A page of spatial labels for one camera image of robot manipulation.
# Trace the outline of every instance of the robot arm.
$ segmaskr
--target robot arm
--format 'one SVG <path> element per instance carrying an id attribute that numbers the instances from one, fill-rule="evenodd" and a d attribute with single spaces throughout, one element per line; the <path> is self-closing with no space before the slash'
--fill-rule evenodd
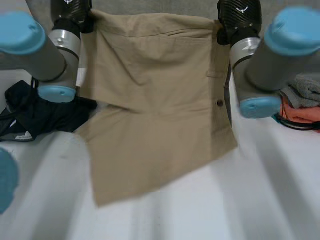
<path id="1" fill-rule="evenodd" d="M 53 0 L 49 35 L 30 15 L 8 12 L 0 17 L 0 49 L 5 66 L 24 69 L 39 81 L 38 94 L 54 103 L 71 102 L 81 49 L 80 33 L 93 30 L 88 0 Z"/>
<path id="2" fill-rule="evenodd" d="M 320 13 L 304 7 L 283 10 L 260 40 L 259 0 L 220 0 L 223 29 L 218 43 L 231 45 L 230 62 L 239 101 L 246 118 L 267 118 L 278 113 L 278 92 L 297 74 L 319 72 Z"/>

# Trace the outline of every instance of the gray towel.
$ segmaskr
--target gray towel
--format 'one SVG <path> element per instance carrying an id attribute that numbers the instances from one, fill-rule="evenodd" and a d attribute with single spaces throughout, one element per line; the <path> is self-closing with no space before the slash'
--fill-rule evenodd
<path id="1" fill-rule="evenodd" d="M 320 74 L 299 74 L 286 88 L 281 90 L 295 108 L 312 108 L 320 106 Z"/>

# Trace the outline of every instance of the orange cloth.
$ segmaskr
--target orange cloth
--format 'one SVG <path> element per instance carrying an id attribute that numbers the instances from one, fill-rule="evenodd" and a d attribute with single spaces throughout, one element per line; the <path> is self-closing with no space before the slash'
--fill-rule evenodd
<path id="1" fill-rule="evenodd" d="M 280 115 L 295 123 L 312 124 L 320 121 L 320 107 L 316 106 L 294 109 L 289 105 L 288 100 L 283 97 Z"/>

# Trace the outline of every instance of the gray wall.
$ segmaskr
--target gray wall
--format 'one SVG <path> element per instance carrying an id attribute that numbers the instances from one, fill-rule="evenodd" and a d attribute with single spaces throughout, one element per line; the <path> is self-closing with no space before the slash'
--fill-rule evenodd
<path id="1" fill-rule="evenodd" d="M 169 13 L 217 19 L 219 0 L 92 0 L 93 8 L 115 15 Z M 263 13 L 263 29 L 283 8 L 305 5 L 320 9 L 320 0 L 260 0 Z M 49 31 L 50 0 L 26 0 L 33 16 Z"/>

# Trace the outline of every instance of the khaki pants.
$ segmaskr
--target khaki pants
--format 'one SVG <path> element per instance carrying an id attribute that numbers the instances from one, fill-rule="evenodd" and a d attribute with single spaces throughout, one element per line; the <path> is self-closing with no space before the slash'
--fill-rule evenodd
<path id="1" fill-rule="evenodd" d="M 79 95 L 112 106 L 77 133 L 90 150 L 99 206 L 155 191 L 237 145 L 223 102 L 230 47 L 217 44 L 218 24 L 92 14 Z"/>

